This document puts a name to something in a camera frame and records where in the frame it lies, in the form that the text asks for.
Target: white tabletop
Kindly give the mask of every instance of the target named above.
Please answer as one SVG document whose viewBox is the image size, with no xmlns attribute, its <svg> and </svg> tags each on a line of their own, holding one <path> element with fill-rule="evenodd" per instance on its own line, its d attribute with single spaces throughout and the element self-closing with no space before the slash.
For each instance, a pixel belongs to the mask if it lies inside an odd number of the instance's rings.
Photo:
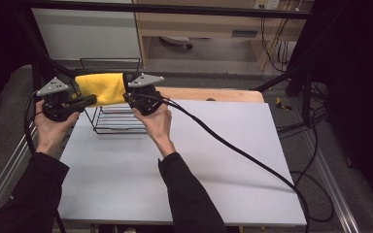
<svg viewBox="0 0 373 233">
<path fill-rule="evenodd" d="M 267 104 L 177 101 L 226 141 L 291 181 Z M 296 194 L 172 109 L 171 138 L 227 225 L 305 225 Z M 70 166 L 62 218 L 84 222 L 171 224 L 159 151 L 146 134 L 97 135 L 82 114 L 61 161 Z"/>
</svg>

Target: yellow cloth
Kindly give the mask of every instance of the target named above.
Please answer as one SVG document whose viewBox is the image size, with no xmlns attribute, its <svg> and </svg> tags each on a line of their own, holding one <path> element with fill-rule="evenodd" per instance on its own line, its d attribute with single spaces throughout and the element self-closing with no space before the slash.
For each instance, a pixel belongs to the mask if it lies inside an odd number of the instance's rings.
<svg viewBox="0 0 373 233">
<path fill-rule="evenodd" d="M 83 96 L 96 95 L 97 103 L 91 107 L 125 102 L 122 96 L 125 93 L 122 73 L 77 76 L 75 81 Z"/>
</svg>

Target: black sleeve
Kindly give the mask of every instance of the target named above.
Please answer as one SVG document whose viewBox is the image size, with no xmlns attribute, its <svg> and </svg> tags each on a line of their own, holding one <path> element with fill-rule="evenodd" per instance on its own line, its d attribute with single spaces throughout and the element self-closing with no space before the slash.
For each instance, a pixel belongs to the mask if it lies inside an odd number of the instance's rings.
<svg viewBox="0 0 373 233">
<path fill-rule="evenodd" d="M 175 232 L 226 232 L 220 213 L 207 191 L 177 152 L 159 161 L 158 167 L 168 188 Z"/>
<path fill-rule="evenodd" d="M 0 209 L 0 233 L 50 233 L 69 167 L 43 153 L 35 153 L 11 198 Z"/>
</svg>

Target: person's right hand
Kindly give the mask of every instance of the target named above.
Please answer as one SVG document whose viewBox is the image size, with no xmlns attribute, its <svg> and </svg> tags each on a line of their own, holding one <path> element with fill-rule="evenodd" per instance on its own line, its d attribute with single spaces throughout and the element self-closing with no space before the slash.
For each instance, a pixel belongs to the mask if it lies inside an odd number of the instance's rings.
<svg viewBox="0 0 373 233">
<path fill-rule="evenodd" d="M 162 104 L 153 114 L 148 116 L 142 116 L 135 108 L 132 111 L 135 117 L 144 123 L 148 135 L 156 143 L 163 157 L 176 151 L 169 136 L 172 115 L 168 110 L 168 105 Z"/>
</svg>

